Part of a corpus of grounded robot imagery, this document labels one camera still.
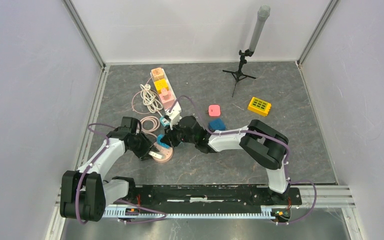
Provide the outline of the light blue plug adapter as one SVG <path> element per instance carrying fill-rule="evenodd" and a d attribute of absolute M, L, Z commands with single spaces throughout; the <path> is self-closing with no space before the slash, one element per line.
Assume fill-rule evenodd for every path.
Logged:
<path fill-rule="evenodd" d="M 163 148 L 166 148 L 166 149 L 169 149 L 171 146 L 162 142 L 162 139 L 163 139 L 164 135 L 163 134 L 159 134 L 157 137 L 156 137 L 156 142 L 158 145 L 160 145 L 161 147 Z"/>

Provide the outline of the round pink socket hub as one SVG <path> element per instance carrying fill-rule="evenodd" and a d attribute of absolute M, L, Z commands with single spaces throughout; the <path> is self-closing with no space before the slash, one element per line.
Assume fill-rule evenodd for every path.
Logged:
<path fill-rule="evenodd" d="M 156 144 L 155 146 L 158 150 L 157 154 L 160 155 L 160 157 L 152 156 L 152 158 L 157 163 L 166 163 L 173 157 L 174 149 L 172 147 L 165 148 L 159 144 Z"/>

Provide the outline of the teal power strip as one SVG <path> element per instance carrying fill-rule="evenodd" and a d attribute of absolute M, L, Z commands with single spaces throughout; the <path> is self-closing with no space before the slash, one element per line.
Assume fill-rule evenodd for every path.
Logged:
<path fill-rule="evenodd" d="M 161 116 L 161 117 L 159 118 L 159 121 L 160 121 L 161 125 L 162 125 L 164 128 L 170 125 L 170 119 L 167 118 L 166 116 Z"/>

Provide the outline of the dark blue cube socket adapter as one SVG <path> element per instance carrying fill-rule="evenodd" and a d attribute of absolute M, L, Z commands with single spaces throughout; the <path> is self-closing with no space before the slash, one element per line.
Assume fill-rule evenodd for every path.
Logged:
<path fill-rule="evenodd" d="M 225 125 L 225 123 L 223 122 L 223 120 L 221 118 L 216 118 L 216 119 L 211 120 L 208 123 L 208 128 L 212 132 L 214 132 L 214 131 L 225 131 L 226 130 L 226 125 Z"/>

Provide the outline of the pink plug adapter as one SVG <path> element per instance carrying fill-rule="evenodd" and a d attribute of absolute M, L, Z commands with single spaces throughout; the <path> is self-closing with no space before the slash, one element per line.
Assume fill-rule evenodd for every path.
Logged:
<path fill-rule="evenodd" d="M 212 104 L 208 106 L 208 115 L 212 118 L 218 118 L 221 116 L 221 107 L 218 104 Z"/>

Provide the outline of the white square plug adapter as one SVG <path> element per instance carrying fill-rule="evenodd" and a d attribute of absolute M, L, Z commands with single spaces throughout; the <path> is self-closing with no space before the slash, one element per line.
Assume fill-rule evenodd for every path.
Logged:
<path fill-rule="evenodd" d="M 153 158 L 155 158 L 155 159 L 159 159 L 159 160 L 161 160 L 161 159 L 163 159 L 163 155 L 162 154 L 160 154 L 159 152 L 155 152 L 155 151 L 149 151 L 149 153 L 148 153 L 151 157 L 153 157 Z"/>

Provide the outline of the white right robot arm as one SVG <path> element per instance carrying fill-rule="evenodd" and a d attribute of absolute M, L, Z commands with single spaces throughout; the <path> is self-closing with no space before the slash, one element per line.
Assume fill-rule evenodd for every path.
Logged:
<path fill-rule="evenodd" d="M 254 119 L 242 128 L 212 131 L 201 126 L 194 116 L 186 116 L 177 124 L 165 127 L 160 141 L 172 148 L 181 143 L 193 144 L 204 154 L 243 150 L 266 169 L 269 199 L 282 204 L 289 198 L 291 185 L 285 170 L 289 140 L 260 120 Z"/>

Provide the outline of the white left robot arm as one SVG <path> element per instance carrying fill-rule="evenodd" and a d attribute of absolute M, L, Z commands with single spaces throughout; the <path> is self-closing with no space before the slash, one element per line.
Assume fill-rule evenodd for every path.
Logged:
<path fill-rule="evenodd" d="M 104 183 L 114 163 L 127 151 L 141 161 L 151 159 L 151 153 L 158 152 L 143 132 L 141 122 L 124 116 L 118 127 L 104 134 L 102 145 L 85 164 L 62 175 L 60 216 L 80 224 L 98 222 L 106 207 L 117 200 L 133 203 L 137 198 L 133 178 L 116 176 Z"/>

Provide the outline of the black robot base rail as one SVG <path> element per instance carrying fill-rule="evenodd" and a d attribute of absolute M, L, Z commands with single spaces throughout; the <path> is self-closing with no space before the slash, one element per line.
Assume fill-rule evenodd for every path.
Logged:
<path fill-rule="evenodd" d="M 297 187 L 276 193 L 258 184 L 144 184 L 130 188 L 124 200 L 166 214 L 251 214 L 303 203 Z"/>

